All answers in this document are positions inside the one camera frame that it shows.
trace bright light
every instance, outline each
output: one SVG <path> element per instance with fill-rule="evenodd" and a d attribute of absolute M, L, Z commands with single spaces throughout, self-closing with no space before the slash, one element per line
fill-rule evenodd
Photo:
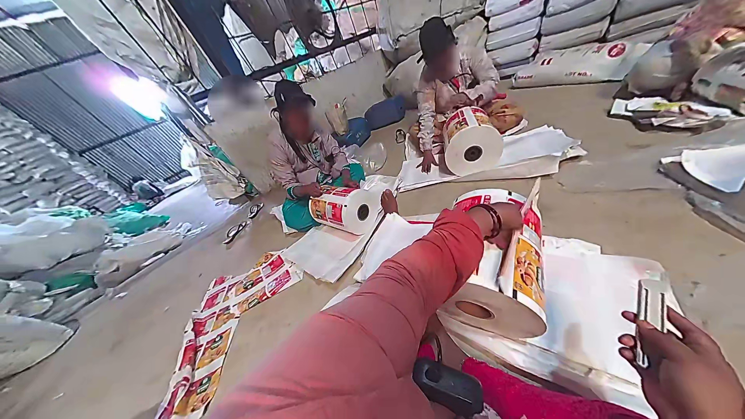
<path fill-rule="evenodd" d="M 140 77 L 116 76 L 110 83 L 117 98 L 148 119 L 158 121 L 165 118 L 160 105 L 168 95 L 154 81 Z"/>

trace blue container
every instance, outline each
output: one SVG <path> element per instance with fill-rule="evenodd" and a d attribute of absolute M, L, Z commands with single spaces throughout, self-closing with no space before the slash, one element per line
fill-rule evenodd
<path fill-rule="evenodd" d="M 405 115 L 404 97 L 393 96 L 372 105 L 365 112 L 365 119 L 370 126 L 370 130 L 377 130 L 401 121 Z"/>
<path fill-rule="evenodd" d="M 349 120 L 349 131 L 344 135 L 332 134 L 340 147 L 347 145 L 362 146 L 370 138 L 370 126 L 365 118 L 352 118 Z"/>

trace bangle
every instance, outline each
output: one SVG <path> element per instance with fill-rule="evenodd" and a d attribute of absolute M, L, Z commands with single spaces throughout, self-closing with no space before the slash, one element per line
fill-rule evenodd
<path fill-rule="evenodd" d="M 499 212 L 489 204 L 478 204 L 476 207 L 484 208 L 492 216 L 492 234 L 491 236 L 484 237 L 484 239 L 491 240 L 499 236 L 499 233 L 502 232 L 502 217 L 499 215 Z"/>

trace printed packaging roll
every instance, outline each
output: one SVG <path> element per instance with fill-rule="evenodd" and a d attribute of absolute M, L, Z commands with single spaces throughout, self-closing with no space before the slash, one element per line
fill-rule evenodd
<path fill-rule="evenodd" d="M 479 107 L 463 107 L 445 122 L 445 163 L 459 176 L 494 168 L 504 140 Z"/>
<path fill-rule="evenodd" d="M 308 202 L 314 220 L 358 236 L 373 228 L 381 211 L 380 194 L 327 185 L 321 190 L 323 195 Z"/>
<path fill-rule="evenodd" d="M 455 208 L 511 202 L 522 206 L 524 226 L 502 252 L 486 243 L 473 275 L 440 309 L 448 316 L 510 338 L 532 338 L 546 331 L 539 182 L 528 198 L 503 189 L 479 189 L 460 196 Z"/>

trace beige shirt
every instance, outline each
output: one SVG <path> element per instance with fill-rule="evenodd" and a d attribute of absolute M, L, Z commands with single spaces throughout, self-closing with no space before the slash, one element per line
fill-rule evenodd
<path fill-rule="evenodd" d="M 497 95 L 499 73 L 483 48 L 458 46 L 460 69 L 455 81 L 445 83 L 435 79 L 424 66 L 416 89 L 419 105 L 419 145 L 421 149 L 431 150 L 434 140 L 434 120 L 438 113 L 447 113 L 447 103 L 456 93 L 466 93 L 470 99 L 482 95 L 484 101 L 491 101 Z"/>
<path fill-rule="evenodd" d="M 290 199 L 296 199 L 292 193 L 295 186 L 318 182 L 325 183 L 341 175 L 341 170 L 349 165 L 346 155 L 339 147 L 339 143 L 322 130 L 314 132 L 313 140 L 305 145 L 298 145 L 305 156 L 303 162 L 295 154 L 290 144 L 277 129 L 269 136 L 271 147 L 269 150 L 269 164 L 272 177 L 282 185 Z M 327 156 L 334 156 L 331 162 Z"/>

